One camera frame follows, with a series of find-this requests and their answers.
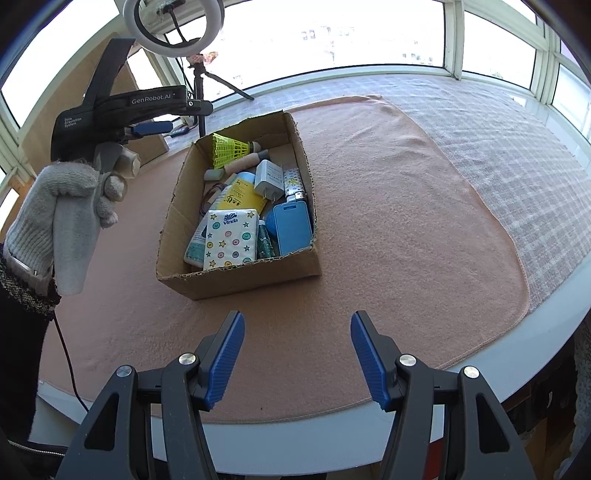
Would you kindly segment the left black sleeve forearm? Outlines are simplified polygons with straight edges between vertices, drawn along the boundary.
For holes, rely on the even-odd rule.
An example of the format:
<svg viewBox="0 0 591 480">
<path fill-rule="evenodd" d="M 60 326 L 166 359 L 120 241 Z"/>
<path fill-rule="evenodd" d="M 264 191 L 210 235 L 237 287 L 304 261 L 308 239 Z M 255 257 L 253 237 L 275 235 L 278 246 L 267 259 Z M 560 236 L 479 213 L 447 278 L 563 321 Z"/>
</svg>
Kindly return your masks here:
<svg viewBox="0 0 591 480">
<path fill-rule="evenodd" d="M 43 343 L 60 296 L 50 275 L 39 276 L 2 247 L 1 430 L 10 440 L 29 438 Z"/>
</svg>

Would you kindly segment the left white gloved hand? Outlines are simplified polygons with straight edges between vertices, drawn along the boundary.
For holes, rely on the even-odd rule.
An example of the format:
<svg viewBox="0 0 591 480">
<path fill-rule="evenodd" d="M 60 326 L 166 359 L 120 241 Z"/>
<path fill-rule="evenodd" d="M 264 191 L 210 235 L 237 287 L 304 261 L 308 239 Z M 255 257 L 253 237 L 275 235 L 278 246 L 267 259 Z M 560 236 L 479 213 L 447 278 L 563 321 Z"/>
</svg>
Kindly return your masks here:
<svg viewBox="0 0 591 480">
<path fill-rule="evenodd" d="M 139 168 L 139 156 L 117 143 L 99 146 L 91 162 L 45 167 L 7 231 L 8 270 L 42 296 L 51 286 L 61 296 L 81 293 L 99 233 L 117 223 L 115 204 Z"/>
</svg>

